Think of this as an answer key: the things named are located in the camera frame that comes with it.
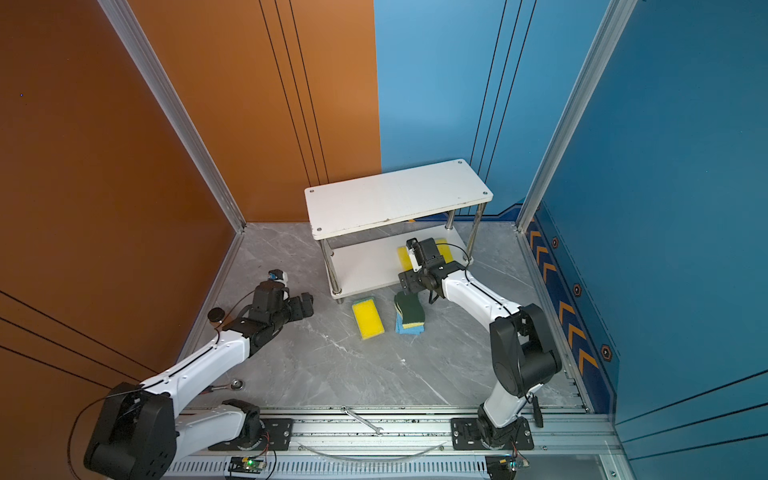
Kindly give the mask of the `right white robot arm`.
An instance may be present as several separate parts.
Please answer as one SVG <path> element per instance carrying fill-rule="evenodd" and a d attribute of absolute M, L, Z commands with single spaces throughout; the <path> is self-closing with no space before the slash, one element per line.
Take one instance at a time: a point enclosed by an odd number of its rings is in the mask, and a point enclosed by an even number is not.
<path fill-rule="evenodd" d="M 448 262 L 432 238 L 406 242 L 412 268 L 399 274 L 404 292 L 430 293 L 460 306 L 488 331 L 496 384 L 479 406 L 477 427 L 488 449 L 532 450 L 533 434 L 523 410 L 534 408 L 538 391 L 563 368 L 547 316 L 536 304 L 520 305 L 476 280 L 466 265 Z"/>

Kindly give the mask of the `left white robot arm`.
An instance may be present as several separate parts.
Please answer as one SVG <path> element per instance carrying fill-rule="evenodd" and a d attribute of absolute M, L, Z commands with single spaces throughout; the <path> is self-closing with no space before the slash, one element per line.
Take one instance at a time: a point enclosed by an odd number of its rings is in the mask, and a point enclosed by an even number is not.
<path fill-rule="evenodd" d="M 261 282 L 251 303 L 205 346 L 137 385 L 117 385 L 100 400 L 84 467 L 110 479 L 160 479 L 173 462 L 216 444 L 262 448 L 267 432 L 256 405 L 231 399 L 204 413 L 183 411 L 285 325 L 313 313 L 311 294 L 291 295 L 278 276 Z"/>

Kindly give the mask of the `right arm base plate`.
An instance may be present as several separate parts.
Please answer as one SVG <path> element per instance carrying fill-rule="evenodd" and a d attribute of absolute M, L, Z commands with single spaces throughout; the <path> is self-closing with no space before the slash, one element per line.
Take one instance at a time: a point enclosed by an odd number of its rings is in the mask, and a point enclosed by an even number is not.
<path fill-rule="evenodd" d="M 453 448 L 459 451 L 530 451 L 535 448 L 531 428 L 524 417 L 518 417 L 502 428 L 485 419 L 453 418 L 450 427 Z"/>

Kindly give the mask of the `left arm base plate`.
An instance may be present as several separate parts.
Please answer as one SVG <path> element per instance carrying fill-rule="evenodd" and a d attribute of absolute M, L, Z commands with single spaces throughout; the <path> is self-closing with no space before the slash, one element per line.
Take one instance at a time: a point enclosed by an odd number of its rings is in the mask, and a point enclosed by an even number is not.
<path fill-rule="evenodd" d="M 238 437 L 219 442 L 208 448 L 212 452 L 224 451 L 288 451 L 292 439 L 294 420 L 292 418 L 266 418 L 260 420 L 254 439 Z"/>

